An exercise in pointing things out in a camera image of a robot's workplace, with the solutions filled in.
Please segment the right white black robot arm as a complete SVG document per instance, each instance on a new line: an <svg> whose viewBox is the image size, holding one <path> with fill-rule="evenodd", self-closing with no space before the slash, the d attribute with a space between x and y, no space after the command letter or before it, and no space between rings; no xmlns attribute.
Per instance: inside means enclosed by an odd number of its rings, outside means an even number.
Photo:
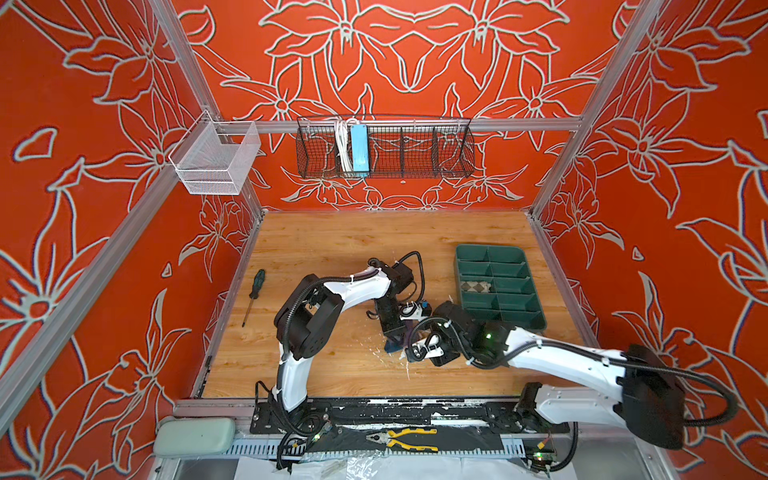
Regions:
<svg viewBox="0 0 768 480"><path fill-rule="evenodd" d="M463 358L480 370L527 369L567 380L573 386L565 390L536 382L526 385L517 404L520 415L552 425L623 427L668 450L683 447L686 429L722 425L738 412L735 395L720 381L669 367L644 346L633 344L620 351L553 340L505 322L477 320L450 301L409 329L403 347L414 362ZM685 382L716 392L725 402L723 410L704 418L687 417Z"/></svg>

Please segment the green divided organizer tray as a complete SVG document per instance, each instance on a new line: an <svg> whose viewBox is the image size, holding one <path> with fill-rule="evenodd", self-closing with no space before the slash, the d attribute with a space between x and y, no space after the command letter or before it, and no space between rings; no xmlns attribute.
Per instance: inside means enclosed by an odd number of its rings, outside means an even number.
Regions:
<svg viewBox="0 0 768 480"><path fill-rule="evenodd" d="M529 331L547 329L525 252L516 246L460 244L454 270L459 304L476 319L501 321ZM466 280L493 284L493 293L463 292Z"/></svg>

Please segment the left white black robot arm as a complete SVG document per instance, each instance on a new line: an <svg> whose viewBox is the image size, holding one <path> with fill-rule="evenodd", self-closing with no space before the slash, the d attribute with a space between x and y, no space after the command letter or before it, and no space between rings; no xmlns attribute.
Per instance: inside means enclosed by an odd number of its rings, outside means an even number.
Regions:
<svg viewBox="0 0 768 480"><path fill-rule="evenodd" d="M287 413L308 398L313 358L328 343L347 310L374 303L373 316L390 342L403 342L408 323L424 317L425 273L421 253L411 251L388 265L376 258L347 276L305 276L277 312L279 366L272 396Z"/></svg>

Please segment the purple yellow blue sock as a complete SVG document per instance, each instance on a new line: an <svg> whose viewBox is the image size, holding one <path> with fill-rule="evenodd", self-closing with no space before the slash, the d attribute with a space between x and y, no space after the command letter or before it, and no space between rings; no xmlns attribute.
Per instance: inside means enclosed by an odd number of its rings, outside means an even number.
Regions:
<svg viewBox="0 0 768 480"><path fill-rule="evenodd" d="M407 337L406 333L388 335L385 340L384 351L388 354L393 354L406 350L408 348Z"/></svg>

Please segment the beige brown argyle sock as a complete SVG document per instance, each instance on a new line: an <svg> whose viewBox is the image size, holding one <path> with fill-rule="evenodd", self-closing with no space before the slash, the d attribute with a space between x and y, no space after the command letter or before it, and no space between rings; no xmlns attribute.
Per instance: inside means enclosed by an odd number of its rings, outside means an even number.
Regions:
<svg viewBox="0 0 768 480"><path fill-rule="evenodd" d="M493 284L484 280L466 280L461 283L461 289L463 292L470 293L493 293Z"/></svg>

